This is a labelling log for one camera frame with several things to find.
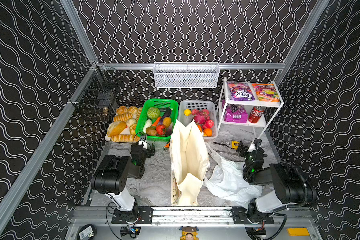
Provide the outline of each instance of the green plastic basket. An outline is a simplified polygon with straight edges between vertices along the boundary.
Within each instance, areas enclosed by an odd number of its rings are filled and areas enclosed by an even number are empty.
[[[177,113],[179,111],[179,104],[175,100],[170,99],[158,99],[158,98],[152,98],[147,100],[144,103],[143,110],[141,111],[139,122],[136,126],[136,132],[142,132],[145,121],[147,120],[147,111],[150,107],[156,107],[156,108],[170,108],[172,109],[171,112],[171,119],[173,122],[173,126],[175,126],[175,123],[177,121]],[[158,136],[147,136],[147,140],[149,141],[162,141],[162,142],[168,142],[171,139],[171,136],[168,137],[158,137]]]

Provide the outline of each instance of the lemon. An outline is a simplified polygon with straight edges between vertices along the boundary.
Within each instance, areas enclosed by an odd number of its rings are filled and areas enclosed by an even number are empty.
[[[185,115],[185,116],[189,116],[189,115],[191,115],[191,113],[192,113],[192,111],[189,110],[189,109],[185,109],[185,110],[184,110],[184,115]]]

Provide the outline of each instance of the potato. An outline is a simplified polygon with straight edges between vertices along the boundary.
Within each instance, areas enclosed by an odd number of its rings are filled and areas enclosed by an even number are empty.
[[[153,127],[147,127],[147,129],[145,130],[145,132],[146,132],[149,136],[156,136],[156,135],[157,135],[157,131],[156,131]]]
[[[172,119],[170,117],[165,117],[163,119],[163,124],[166,126],[166,127],[169,127],[169,125],[171,125],[171,122],[172,122]]]

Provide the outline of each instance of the shelf board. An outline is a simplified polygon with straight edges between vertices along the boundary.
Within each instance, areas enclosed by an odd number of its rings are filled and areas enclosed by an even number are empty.
[[[220,117],[221,117],[221,113],[222,113],[222,102],[219,102],[219,121],[220,121]],[[248,116],[250,115],[251,113],[251,110],[253,108],[254,105],[250,106],[250,105],[245,105],[244,108],[245,110],[247,111],[248,113]],[[226,122],[224,121],[224,118],[223,120],[221,121],[222,124],[232,124],[232,125],[241,125],[241,126],[252,126],[252,127],[265,127],[267,125],[267,122],[265,121],[265,118],[264,118],[264,114],[260,117],[260,120],[257,122],[257,123],[252,123],[250,121],[247,120],[246,123],[240,123],[240,122]]]
[[[273,85],[275,86],[276,88],[276,91],[278,92],[279,94],[279,97],[280,97],[280,100],[281,100],[281,96],[280,96],[280,93],[279,93],[279,90],[277,89],[275,83],[272,81]],[[256,95],[256,92],[255,90],[253,89],[253,86],[252,86],[252,83],[247,83],[249,86],[250,86],[250,89],[252,91],[252,94],[253,94],[253,97],[255,100],[252,100],[252,101],[237,101],[237,100],[232,100],[231,99],[231,92],[228,88],[228,84],[226,81],[224,81],[224,95],[225,95],[225,99],[226,99],[226,102],[227,103],[231,103],[231,104],[239,104],[239,105],[250,105],[250,106],[263,106],[263,107],[272,107],[272,108],[278,108],[280,107],[281,103],[280,102],[273,102],[273,103],[270,103],[270,102],[265,102],[265,101],[260,101]]]

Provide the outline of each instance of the white plastic bag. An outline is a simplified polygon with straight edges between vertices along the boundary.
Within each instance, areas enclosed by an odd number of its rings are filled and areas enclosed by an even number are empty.
[[[171,169],[175,177],[172,186],[172,205],[195,205],[197,202],[193,203],[197,200],[209,167],[208,151],[195,121],[186,127],[181,122],[176,122],[169,151]]]
[[[247,208],[251,199],[261,195],[261,186],[249,185],[243,179],[244,162],[226,160],[205,143],[208,153],[217,162],[210,179],[204,178],[204,185],[215,196],[235,201]]]

